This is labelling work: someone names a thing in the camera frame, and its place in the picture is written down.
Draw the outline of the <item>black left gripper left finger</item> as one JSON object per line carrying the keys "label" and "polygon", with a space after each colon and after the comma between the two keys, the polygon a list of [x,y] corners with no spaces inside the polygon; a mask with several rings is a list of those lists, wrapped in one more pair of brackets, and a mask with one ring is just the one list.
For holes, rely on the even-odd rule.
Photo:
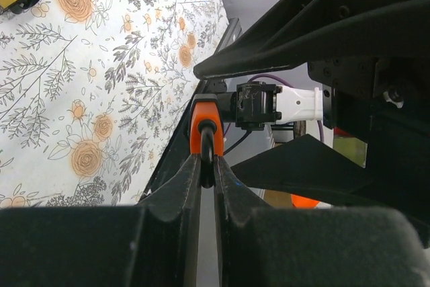
{"label": "black left gripper left finger", "polygon": [[134,206],[1,211],[2,286],[195,286],[200,158]]}

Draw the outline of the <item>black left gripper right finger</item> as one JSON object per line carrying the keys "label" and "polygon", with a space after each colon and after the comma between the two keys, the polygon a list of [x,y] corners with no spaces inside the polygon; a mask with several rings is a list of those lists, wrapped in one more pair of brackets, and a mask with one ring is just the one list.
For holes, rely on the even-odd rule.
{"label": "black left gripper right finger", "polygon": [[214,160],[221,286],[428,286],[408,220],[387,208],[273,208]]}

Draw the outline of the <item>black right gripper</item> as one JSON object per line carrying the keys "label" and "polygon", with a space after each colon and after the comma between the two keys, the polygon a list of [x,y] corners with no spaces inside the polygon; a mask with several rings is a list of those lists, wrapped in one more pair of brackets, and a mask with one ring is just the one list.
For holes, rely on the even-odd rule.
{"label": "black right gripper", "polygon": [[198,63],[224,79],[307,63],[324,121],[364,141],[360,167],[311,135],[232,167],[244,184],[333,206],[383,206],[429,227],[429,0],[279,0]]}

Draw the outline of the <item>orange padlock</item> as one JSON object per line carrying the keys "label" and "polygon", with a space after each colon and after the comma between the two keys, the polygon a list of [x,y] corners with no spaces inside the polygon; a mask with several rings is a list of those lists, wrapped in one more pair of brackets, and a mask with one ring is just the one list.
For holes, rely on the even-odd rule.
{"label": "orange padlock", "polygon": [[189,118],[189,147],[200,158],[200,184],[214,185],[214,160],[224,154],[224,126],[215,94],[193,97]]}

